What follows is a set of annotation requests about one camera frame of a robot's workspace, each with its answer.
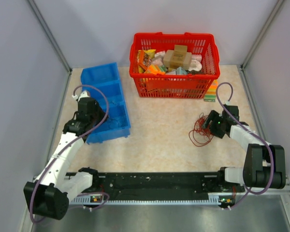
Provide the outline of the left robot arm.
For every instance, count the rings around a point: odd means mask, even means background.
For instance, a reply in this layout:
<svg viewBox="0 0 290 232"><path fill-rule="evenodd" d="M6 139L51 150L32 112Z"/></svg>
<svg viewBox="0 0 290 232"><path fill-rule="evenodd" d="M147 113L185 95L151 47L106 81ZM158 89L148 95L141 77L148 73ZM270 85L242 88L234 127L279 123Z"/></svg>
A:
<svg viewBox="0 0 290 232"><path fill-rule="evenodd" d="M87 136L108 117L108 113L91 97L80 97L77 104L77 111L65 124L59 144L46 167L35 181L27 182L24 186L32 222L36 222L35 215L62 219L70 202L83 190L93 192L100 186L100 180L94 176L96 171L91 168L82 168L72 179L65 179L71 162L85 144Z"/></svg>

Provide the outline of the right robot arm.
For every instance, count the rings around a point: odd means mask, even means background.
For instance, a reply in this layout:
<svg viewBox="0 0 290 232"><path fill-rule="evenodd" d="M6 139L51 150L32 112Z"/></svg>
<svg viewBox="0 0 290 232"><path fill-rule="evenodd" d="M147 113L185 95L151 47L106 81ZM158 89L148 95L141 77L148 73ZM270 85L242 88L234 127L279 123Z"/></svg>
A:
<svg viewBox="0 0 290 232"><path fill-rule="evenodd" d="M280 145L263 143L249 125L237 124L223 111L219 114L212 110L203 129L209 129L212 135L223 138L227 135L235 140L246 152L242 168L225 167L223 175L217 177L216 186L221 191L228 191L234 183L250 188L265 188L269 181L271 189L283 189L286 184L285 150Z"/></svg>

